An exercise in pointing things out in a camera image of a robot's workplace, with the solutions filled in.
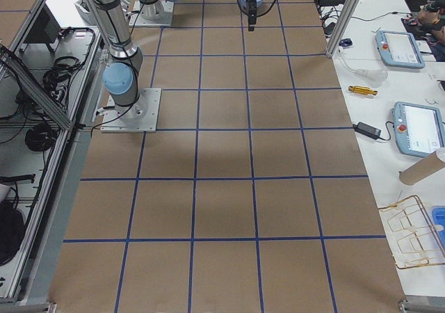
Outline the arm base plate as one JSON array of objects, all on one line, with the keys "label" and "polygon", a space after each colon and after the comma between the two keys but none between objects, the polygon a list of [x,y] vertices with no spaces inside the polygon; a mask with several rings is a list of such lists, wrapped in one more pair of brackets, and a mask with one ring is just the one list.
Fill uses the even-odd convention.
[{"label": "arm base plate", "polygon": [[103,124],[99,128],[104,133],[155,132],[160,102],[160,88],[141,88],[138,101],[128,112],[115,106],[104,113]]},{"label": "arm base plate", "polygon": [[159,0],[156,3],[143,5],[139,0],[133,5],[129,13],[129,26],[141,27],[171,27],[175,4],[170,1]]}]

